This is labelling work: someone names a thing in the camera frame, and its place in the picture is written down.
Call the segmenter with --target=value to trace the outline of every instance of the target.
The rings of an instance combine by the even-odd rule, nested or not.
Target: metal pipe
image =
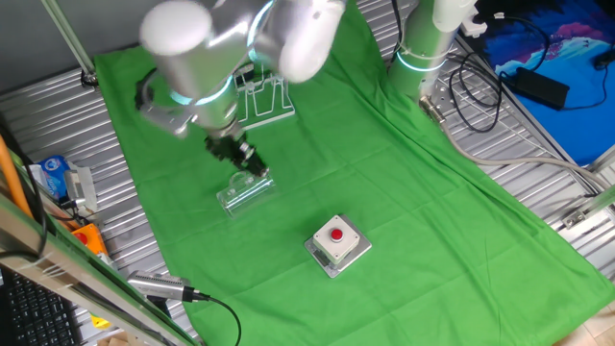
[[[40,0],[42,5],[45,7],[45,10],[51,16],[51,19],[58,27],[61,35],[64,37],[66,44],[68,44],[68,48],[73,52],[73,55],[77,59],[77,62],[81,66],[81,68],[86,73],[86,76],[91,80],[95,79],[96,69],[94,68],[94,63],[89,58],[89,55],[84,49],[83,44],[79,41],[79,38],[73,31],[73,28],[70,26],[68,19],[64,15],[64,12],[58,5],[57,0]]]

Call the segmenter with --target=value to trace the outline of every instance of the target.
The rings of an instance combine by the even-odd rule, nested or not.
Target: green backdrop
[[[386,79],[356,5],[297,114],[249,133],[278,185],[231,220],[232,165],[135,110],[141,49],[95,59],[113,127],[170,273],[231,305],[242,345],[548,345],[615,298],[613,284],[473,163]],[[304,241],[345,213],[373,248],[330,279]],[[208,345],[231,315],[184,304]]]

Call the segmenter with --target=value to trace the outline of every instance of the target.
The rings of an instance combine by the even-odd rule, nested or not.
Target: transparent glass
[[[227,215],[235,219],[272,194],[274,187],[275,183],[268,175],[260,178],[246,172],[237,172],[229,180],[229,187],[218,192],[216,197]]]

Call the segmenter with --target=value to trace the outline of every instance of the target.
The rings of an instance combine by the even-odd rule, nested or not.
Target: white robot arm
[[[405,39],[389,70],[400,91],[415,101],[430,92],[475,2],[419,2],[406,20]],[[190,0],[163,2],[143,19],[140,41],[184,111],[175,114],[152,105],[154,71],[137,85],[136,107],[176,136],[185,136],[189,122],[202,127],[206,146],[218,159],[264,176],[268,168],[235,117],[233,73],[259,61],[291,83],[310,79],[329,55],[345,6],[345,0],[218,0],[207,9]]]
[[[342,0],[219,0],[212,9],[163,2],[143,19],[140,41],[185,109],[174,115],[152,106],[152,74],[137,86],[137,108],[177,136],[188,122],[199,125],[217,158],[263,176],[267,167],[235,117],[233,72],[259,60],[291,83],[308,80],[325,63],[344,9]]]

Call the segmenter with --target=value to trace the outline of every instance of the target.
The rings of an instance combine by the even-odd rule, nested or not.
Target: corrugated metal surface
[[[80,71],[0,96],[0,111],[32,160],[60,154],[91,168],[102,235],[121,274],[166,272],[103,98],[81,86]],[[169,309],[182,328],[196,335],[180,303],[169,304]],[[76,314],[86,342],[95,343],[106,333],[93,328],[85,310]]]
[[[413,3],[400,2],[403,16]],[[389,1],[359,1],[358,6],[378,40],[381,53],[386,59],[390,58],[397,39],[397,27]],[[450,72],[455,66],[447,62],[444,69]],[[80,72],[73,71],[0,96],[0,111],[6,115],[17,139],[33,160],[61,154],[92,169],[100,218],[104,220],[103,238],[123,275],[137,269],[164,273],[166,265],[138,201],[101,94],[82,88],[79,77]],[[448,78],[448,73],[441,76],[433,99],[441,105],[457,140],[470,153],[501,159],[548,156],[559,149],[549,143],[549,138],[539,135],[539,126],[531,126],[509,102],[504,103],[499,124],[492,132],[476,134],[469,131],[452,110]],[[479,98],[489,97],[488,87],[480,86],[478,81],[470,82],[476,85],[475,93]],[[483,110],[466,101],[461,101],[460,105],[476,126],[485,126],[492,121],[494,111]],[[609,215],[598,213],[572,230],[566,230],[561,222],[563,216],[587,201],[584,197],[587,191],[575,177],[564,169],[544,164],[483,167],[483,170],[613,279],[615,226]],[[615,170],[611,178],[607,179],[615,182]],[[191,335],[196,335],[182,305],[174,303],[169,308],[177,323]],[[85,343],[94,343],[105,334],[91,326],[86,311],[77,309],[76,312],[83,324]]]

